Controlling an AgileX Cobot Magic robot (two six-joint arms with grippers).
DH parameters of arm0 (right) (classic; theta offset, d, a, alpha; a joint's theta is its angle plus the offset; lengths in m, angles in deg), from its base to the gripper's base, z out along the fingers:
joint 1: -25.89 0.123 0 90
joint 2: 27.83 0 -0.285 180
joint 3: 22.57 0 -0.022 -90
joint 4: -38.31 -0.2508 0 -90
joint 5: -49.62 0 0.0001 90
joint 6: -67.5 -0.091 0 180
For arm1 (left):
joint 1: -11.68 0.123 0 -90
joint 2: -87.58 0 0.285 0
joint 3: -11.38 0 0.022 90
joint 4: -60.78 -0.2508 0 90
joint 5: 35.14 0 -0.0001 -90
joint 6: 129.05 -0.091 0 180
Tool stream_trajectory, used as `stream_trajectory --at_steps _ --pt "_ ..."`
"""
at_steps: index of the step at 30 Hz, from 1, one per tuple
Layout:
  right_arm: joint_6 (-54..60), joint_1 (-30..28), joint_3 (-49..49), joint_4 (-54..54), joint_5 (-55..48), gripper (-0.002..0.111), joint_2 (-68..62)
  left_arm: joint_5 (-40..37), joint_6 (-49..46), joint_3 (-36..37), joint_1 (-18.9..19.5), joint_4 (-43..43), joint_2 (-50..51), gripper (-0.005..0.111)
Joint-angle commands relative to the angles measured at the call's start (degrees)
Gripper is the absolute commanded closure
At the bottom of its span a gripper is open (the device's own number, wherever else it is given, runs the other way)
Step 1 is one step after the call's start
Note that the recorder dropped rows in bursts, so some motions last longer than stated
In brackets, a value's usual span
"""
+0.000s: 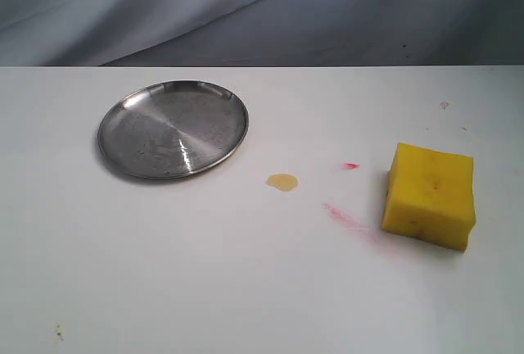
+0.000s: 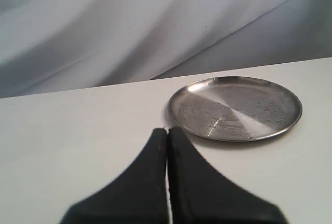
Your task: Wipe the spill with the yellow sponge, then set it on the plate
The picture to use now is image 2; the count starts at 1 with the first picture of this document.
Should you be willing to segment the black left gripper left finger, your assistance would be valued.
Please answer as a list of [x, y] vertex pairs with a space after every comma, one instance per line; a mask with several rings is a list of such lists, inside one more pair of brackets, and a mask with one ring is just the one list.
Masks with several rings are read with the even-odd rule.
[[72, 205], [61, 223], [167, 223], [167, 131], [154, 129], [146, 145], [110, 184]]

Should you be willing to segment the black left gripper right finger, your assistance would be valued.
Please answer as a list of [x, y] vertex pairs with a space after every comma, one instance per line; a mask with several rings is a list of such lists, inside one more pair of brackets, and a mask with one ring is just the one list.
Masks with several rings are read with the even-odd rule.
[[168, 133], [168, 182], [173, 223], [287, 223], [276, 205], [214, 169], [181, 128]]

